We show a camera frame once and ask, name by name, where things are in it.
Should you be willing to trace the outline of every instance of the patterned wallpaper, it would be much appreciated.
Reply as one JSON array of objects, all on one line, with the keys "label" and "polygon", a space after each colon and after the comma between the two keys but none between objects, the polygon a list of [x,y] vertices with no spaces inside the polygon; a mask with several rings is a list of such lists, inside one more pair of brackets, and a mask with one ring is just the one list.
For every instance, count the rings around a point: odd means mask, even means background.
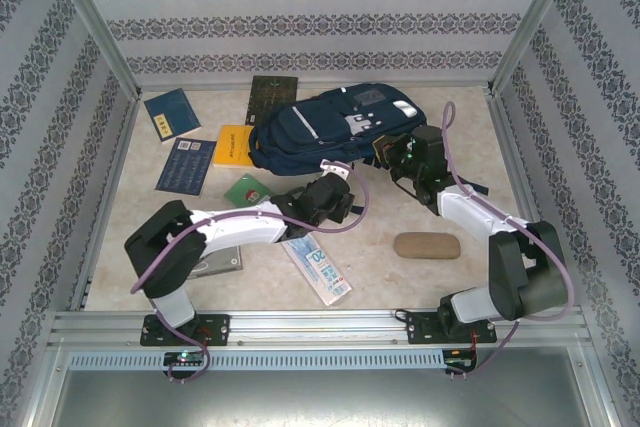
[{"label": "patterned wallpaper", "polygon": [[0,426],[89,247],[129,100],[70,0],[0,0]]},{"label": "patterned wallpaper", "polygon": [[502,92],[623,425],[640,425],[639,0],[554,0]]},{"label": "patterned wallpaper", "polygon": [[531,0],[95,0],[142,87],[488,81]]}]

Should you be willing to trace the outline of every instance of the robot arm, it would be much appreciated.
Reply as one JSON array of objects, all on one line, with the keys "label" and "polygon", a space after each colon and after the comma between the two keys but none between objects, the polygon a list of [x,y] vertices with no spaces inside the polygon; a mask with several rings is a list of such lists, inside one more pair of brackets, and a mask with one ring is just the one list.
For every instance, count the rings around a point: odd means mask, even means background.
[{"label": "robot arm", "polygon": [[[136,274],[142,277],[172,239],[198,223],[203,224],[168,252],[142,287],[171,327],[180,327],[190,335],[189,324],[197,323],[191,322],[196,313],[184,282],[193,268],[211,253],[255,242],[296,239],[308,233],[305,227],[269,214],[311,226],[318,226],[327,218],[339,223],[345,219],[354,199],[346,182],[348,172],[324,163],[322,167],[322,177],[309,183],[297,197],[278,195],[253,207],[222,212],[190,211],[182,201],[168,202],[127,239],[125,250]],[[213,217],[226,218],[201,222]]]},{"label": "robot arm", "polygon": [[487,286],[441,299],[439,317],[447,333],[455,336],[456,331],[464,331],[465,324],[478,320],[516,320],[567,302],[560,271],[514,224],[540,239],[564,262],[553,226],[544,221],[529,223],[493,206],[488,210],[472,199],[477,196],[472,184],[461,179],[467,192],[463,191],[448,169],[441,129],[423,125],[411,135],[383,136],[374,142],[374,148],[392,180],[397,184],[401,178],[410,179],[415,194],[399,186],[402,190],[435,215],[463,227],[489,252]]}]

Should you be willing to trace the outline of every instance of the yellow book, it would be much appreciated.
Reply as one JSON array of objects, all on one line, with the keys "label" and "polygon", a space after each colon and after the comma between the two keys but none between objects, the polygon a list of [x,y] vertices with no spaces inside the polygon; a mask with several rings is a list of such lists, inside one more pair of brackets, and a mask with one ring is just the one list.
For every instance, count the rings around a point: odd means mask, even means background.
[{"label": "yellow book", "polygon": [[212,164],[218,167],[253,167],[249,158],[252,125],[223,125]]}]

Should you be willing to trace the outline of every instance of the blue book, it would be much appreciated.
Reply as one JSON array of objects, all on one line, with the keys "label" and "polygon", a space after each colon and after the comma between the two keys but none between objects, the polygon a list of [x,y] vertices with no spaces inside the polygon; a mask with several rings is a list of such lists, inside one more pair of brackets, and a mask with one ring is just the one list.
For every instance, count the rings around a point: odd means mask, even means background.
[{"label": "blue book", "polygon": [[156,190],[199,196],[211,165],[216,143],[178,137],[171,149]]},{"label": "blue book", "polygon": [[161,142],[190,134],[200,128],[200,122],[182,89],[145,100],[144,105]]}]

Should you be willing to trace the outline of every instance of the navy backpack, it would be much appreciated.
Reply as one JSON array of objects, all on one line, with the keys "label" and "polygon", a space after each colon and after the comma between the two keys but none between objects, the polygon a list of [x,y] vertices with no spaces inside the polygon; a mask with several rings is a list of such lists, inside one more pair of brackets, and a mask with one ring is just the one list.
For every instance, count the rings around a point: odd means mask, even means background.
[{"label": "navy backpack", "polygon": [[310,174],[320,171],[323,159],[370,159],[378,137],[409,133],[426,121],[409,97],[389,85],[342,87],[276,108],[253,128],[249,156],[276,175]]}]

